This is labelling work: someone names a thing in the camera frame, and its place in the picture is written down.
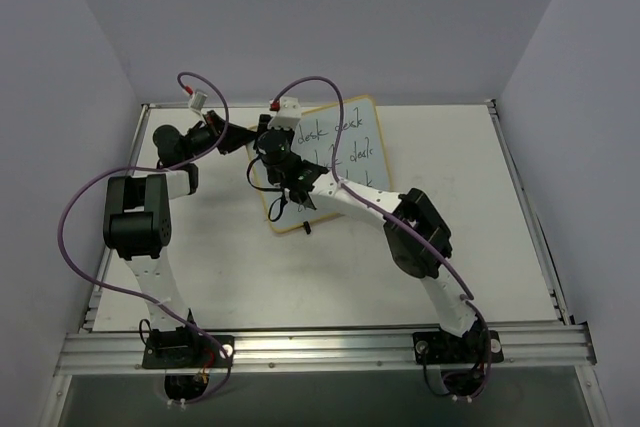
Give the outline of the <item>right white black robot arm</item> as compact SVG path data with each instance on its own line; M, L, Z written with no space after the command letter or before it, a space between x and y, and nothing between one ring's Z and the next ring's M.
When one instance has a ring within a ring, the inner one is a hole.
M268 182L286 201L303 209L337 213L380 230L396 266L421 281L445 332L444 347L455 359L469 358L480 347L474 327L481 315L474 296L449 259L451 230L421 190L380 190L338 175L292 151L293 130L274 116L259 118L254 151Z

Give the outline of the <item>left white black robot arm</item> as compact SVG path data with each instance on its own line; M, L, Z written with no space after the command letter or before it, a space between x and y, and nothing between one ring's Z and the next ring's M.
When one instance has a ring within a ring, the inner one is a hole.
M165 353L179 366L194 364L203 338L162 310L193 321L179 293L167 247L172 237L170 201L196 193L199 170L193 160L216 147L225 155L249 144L256 134L234 124L227 126L215 112L182 134L171 125L158 127L152 141L158 166L167 173L145 177L115 176L107 186L103 238L133 272L140 291L155 300L148 304L150 332L143 338L154 353Z

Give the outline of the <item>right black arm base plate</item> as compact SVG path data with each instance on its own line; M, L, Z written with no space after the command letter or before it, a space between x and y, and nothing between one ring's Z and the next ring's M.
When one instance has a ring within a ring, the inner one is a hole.
M492 362L502 363L502 344L494 330L470 331L463 337L456 337L442 330L413 332L415 361L427 366L486 363L487 338L491 339Z

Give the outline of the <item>yellow-framed small whiteboard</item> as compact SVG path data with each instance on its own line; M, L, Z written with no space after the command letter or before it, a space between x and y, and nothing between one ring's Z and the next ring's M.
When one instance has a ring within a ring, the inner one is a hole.
M335 161L337 174L343 178L383 191L393 189L376 103L372 97L364 95L345 100L343 118L339 117L338 103L311 110L301 109L292 150L302 159L326 168ZM250 179L261 189L269 225L276 233L301 228L305 221L312 224L335 216L326 209L312 210L293 202L280 210L280 194L272 190L261 162L252 166Z

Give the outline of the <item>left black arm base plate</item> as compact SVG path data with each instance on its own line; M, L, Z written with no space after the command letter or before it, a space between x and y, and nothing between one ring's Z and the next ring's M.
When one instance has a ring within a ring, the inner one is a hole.
M222 351L207 338L191 331L153 331L146 340L141 366L147 370L223 368Z

